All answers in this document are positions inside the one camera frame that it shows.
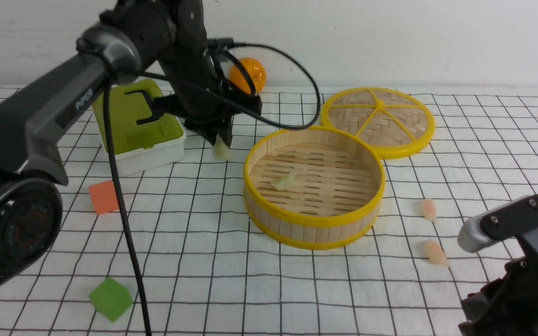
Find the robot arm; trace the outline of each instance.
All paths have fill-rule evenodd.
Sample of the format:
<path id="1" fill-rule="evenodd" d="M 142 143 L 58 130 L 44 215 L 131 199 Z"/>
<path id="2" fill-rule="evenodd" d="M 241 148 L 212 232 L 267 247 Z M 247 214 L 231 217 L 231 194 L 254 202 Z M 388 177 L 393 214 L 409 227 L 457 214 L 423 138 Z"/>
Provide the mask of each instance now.
<path id="1" fill-rule="evenodd" d="M 62 218 L 54 183 L 68 183 L 57 142 L 110 81 L 130 83 L 158 60 L 176 93 L 154 100 L 153 112 L 184 117 L 211 143 L 219 134 L 230 145 L 239 111 L 184 82 L 260 114 L 260 98 L 227 85 L 214 62 L 222 41 L 207 40 L 202 0 L 119 0 L 78 39 L 78 55 L 0 104 L 0 285 L 53 244 Z"/>
<path id="2" fill-rule="evenodd" d="M 466 336 L 538 336 L 538 195 L 525 196 L 465 222 L 458 243 L 477 252 L 516 238 L 524 257 L 506 264 L 506 276 L 462 300 Z"/>

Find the green plastic box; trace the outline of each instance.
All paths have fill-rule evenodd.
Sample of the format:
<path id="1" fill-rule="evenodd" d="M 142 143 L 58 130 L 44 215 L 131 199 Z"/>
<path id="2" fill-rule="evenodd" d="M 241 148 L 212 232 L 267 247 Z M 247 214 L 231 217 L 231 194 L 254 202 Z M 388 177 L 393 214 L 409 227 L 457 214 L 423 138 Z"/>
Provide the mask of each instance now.
<path id="1" fill-rule="evenodd" d="M 153 79 L 144 79 L 137 83 L 113 87 L 109 98 L 113 149 L 121 176 L 164 166 L 179 161 L 184 156 L 183 142 L 186 132 L 176 117 L 165 114 L 158 121 L 141 125 L 136 123 L 137 120 L 151 117 L 151 109 L 143 94 L 131 93 L 139 90 L 151 98 L 163 95 Z M 99 126 L 103 147 L 107 151 L 103 95 L 94 102 L 92 110 Z"/>

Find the orange ball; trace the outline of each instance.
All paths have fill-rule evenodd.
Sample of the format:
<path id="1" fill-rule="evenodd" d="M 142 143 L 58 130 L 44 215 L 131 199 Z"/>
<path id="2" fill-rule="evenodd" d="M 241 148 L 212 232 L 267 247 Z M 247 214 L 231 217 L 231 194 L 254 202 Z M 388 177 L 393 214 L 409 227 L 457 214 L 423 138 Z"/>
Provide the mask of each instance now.
<path id="1" fill-rule="evenodd" d="M 263 64 L 251 57 L 240 59 L 240 62 L 246 69 L 250 79 L 252 79 L 256 92 L 260 92 L 263 87 L 265 87 L 265 82 L 267 81 L 267 73 L 265 72 L 265 68 L 263 68 Z M 230 69 L 230 81 L 232 81 L 232 83 L 239 87 L 242 91 L 250 94 L 250 88 L 248 88 L 248 84 L 246 83 L 244 76 L 236 66 L 232 66 Z"/>

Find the yellow rim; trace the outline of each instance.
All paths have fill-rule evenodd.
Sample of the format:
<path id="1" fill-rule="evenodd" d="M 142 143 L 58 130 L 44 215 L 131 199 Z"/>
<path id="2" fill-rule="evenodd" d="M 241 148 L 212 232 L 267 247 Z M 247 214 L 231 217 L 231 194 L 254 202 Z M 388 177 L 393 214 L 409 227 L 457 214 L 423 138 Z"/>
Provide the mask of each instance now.
<path id="1" fill-rule="evenodd" d="M 256 145 L 252 147 L 252 149 L 248 153 L 248 156 L 246 157 L 246 161 L 244 162 L 244 183 L 245 183 L 246 191 L 248 191 L 250 196 L 252 196 L 253 201 L 256 204 L 258 204 L 266 212 L 286 222 L 295 223 L 302 226 L 336 227 L 339 225 L 355 222 L 361 219 L 362 217 L 365 217 L 365 215 L 370 213 L 375 208 L 375 205 L 379 203 L 385 191 L 385 170 L 383 169 L 383 165 L 381 163 L 381 160 L 379 160 L 378 155 L 376 155 L 375 151 L 371 147 L 369 147 L 365 142 L 361 141 L 359 138 L 355 136 L 352 136 L 349 133 L 346 133 L 344 131 L 341 131 L 335 128 L 327 128 L 323 126 L 312 126 L 311 128 L 342 134 L 343 136 L 346 136 L 356 141 L 361 146 L 365 147 L 365 149 L 367 149 L 375 157 L 377 164 L 379 166 L 381 179 L 379 183 L 379 189 L 377 190 L 375 196 L 371 199 L 369 203 L 361 206 L 361 208 L 358 208 L 352 212 L 344 213 L 343 215 L 337 215 L 337 216 L 331 216 L 331 217 L 315 217 L 315 216 L 302 215 L 300 213 L 288 211 L 266 200 L 261 195 L 261 193 L 259 193 L 252 185 L 252 181 L 250 180 L 250 176 L 248 175 L 248 164 L 250 162 L 250 158 L 252 157 L 252 153 L 254 153 L 258 149 L 258 147 L 260 147 L 264 142 L 268 141 L 274 136 L 277 136 L 285 132 L 289 132 L 288 130 L 280 130 L 277 132 L 273 132 L 272 134 L 265 136 L 265 138 L 257 142 Z"/>
<path id="2" fill-rule="evenodd" d="M 364 236 L 375 224 L 375 220 L 377 219 L 377 216 L 367 225 L 366 228 L 363 228 L 362 231 L 358 232 L 357 234 L 354 234 L 354 236 L 350 236 L 343 240 L 338 240 L 337 242 L 331 242 L 331 243 L 307 243 L 307 242 L 300 242 L 299 240 L 293 240 L 292 238 L 288 238 L 286 236 L 282 236 L 281 234 L 275 233 L 274 231 L 271 231 L 268 227 L 263 225 L 261 221 L 256 219 L 256 217 L 250 212 L 250 208 L 248 207 L 248 204 L 246 204 L 246 210 L 248 211 L 248 216 L 250 217 L 250 220 L 252 220 L 252 223 L 256 225 L 256 227 L 259 228 L 264 234 L 267 234 L 267 236 L 277 240 L 278 242 L 286 245 L 290 245 L 292 247 L 297 247 L 299 249 L 306 249 L 306 250 L 329 250 L 329 249 L 336 249 L 337 247 L 346 246 L 356 240 L 359 240 L 362 236 Z"/>
<path id="3" fill-rule="evenodd" d="M 398 96 L 401 96 L 403 98 L 406 98 L 407 100 L 410 100 L 411 102 L 416 104 L 416 106 L 395 105 L 395 107 L 419 108 L 419 109 L 423 110 L 423 112 L 425 113 L 425 116 L 427 117 L 427 130 L 425 131 L 423 136 L 421 136 L 418 139 L 415 139 L 413 136 L 410 135 L 410 132 L 406 129 L 406 127 L 404 127 L 400 123 L 400 121 L 397 118 L 393 117 L 389 112 L 387 112 L 384 109 L 384 108 L 387 108 L 387 107 L 393 107 L 392 105 L 384 105 L 384 106 L 375 106 L 375 105 L 341 105 L 340 106 L 340 105 L 338 105 L 338 106 L 335 106 L 335 107 L 338 107 L 338 108 L 339 107 L 367 107 L 367 108 L 374 108 L 373 112 L 371 112 L 371 115 L 369 116 L 367 121 L 365 121 L 365 123 L 361 126 L 361 129 L 357 132 L 357 134 L 353 134 L 354 136 L 360 134 L 360 132 L 365 127 L 367 127 L 367 125 L 369 124 L 369 121 L 371 121 L 372 117 L 377 112 L 384 112 L 391 119 L 393 119 L 393 121 L 395 121 L 395 123 L 397 123 L 397 125 L 404 132 L 406 132 L 406 134 L 408 134 L 411 139 L 414 140 L 414 141 L 412 141 L 412 143 L 408 143 L 408 145 L 402 145 L 402 146 L 396 146 L 396 147 L 381 147 L 381 146 L 371 146 L 371 145 L 369 145 L 369 147 L 371 149 L 373 149 L 373 151 L 376 153 L 376 155 L 378 157 L 380 157 L 381 159 L 401 159 L 403 157 L 409 157 L 410 155 L 414 155 L 414 154 L 422 151 L 425 147 L 427 147 L 427 145 L 431 141 L 431 138 L 433 138 L 433 134 L 435 132 L 435 119 L 433 118 L 433 115 L 431 114 L 431 111 L 429 111 L 427 106 L 425 106 L 423 103 L 418 101 L 416 98 L 413 98 L 411 96 L 408 96 L 408 94 L 401 93 L 401 92 L 396 91 L 396 90 L 383 89 L 383 88 L 380 88 L 380 87 L 358 87 L 358 88 L 355 88 L 355 89 L 349 89 L 349 90 L 342 91 L 340 93 L 336 93 L 331 98 L 329 98 L 327 100 L 327 102 L 325 102 L 325 104 L 323 105 L 323 108 L 321 110 L 321 124 L 323 126 L 326 126 L 326 127 L 330 128 L 330 129 L 336 129 L 335 127 L 333 127 L 333 124 L 329 120 L 329 109 L 331 109 L 331 107 L 332 107 L 331 104 L 333 104 L 333 102 L 337 98 L 340 98 L 342 96 L 345 96 L 346 94 L 350 94 L 350 93 L 354 93 L 354 92 L 358 92 L 358 91 L 369 91 L 369 93 L 372 94 L 372 96 L 375 98 L 375 100 L 377 100 L 377 99 L 376 99 L 376 95 L 375 95 L 374 91 L 397 94 Z"/>

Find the orange cube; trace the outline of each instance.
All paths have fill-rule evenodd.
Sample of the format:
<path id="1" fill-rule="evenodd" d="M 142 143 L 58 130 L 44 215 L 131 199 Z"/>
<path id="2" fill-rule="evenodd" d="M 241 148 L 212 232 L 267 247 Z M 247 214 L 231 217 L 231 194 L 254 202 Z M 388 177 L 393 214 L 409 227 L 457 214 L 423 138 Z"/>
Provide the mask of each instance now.
<path id="1" fill-rule="evenodd" d="M 88 187 L 88 193 L 90 193 L 90 200 L 97 215 L 120 210 L 113 181 L 109 180 L 91 185 Z"/>

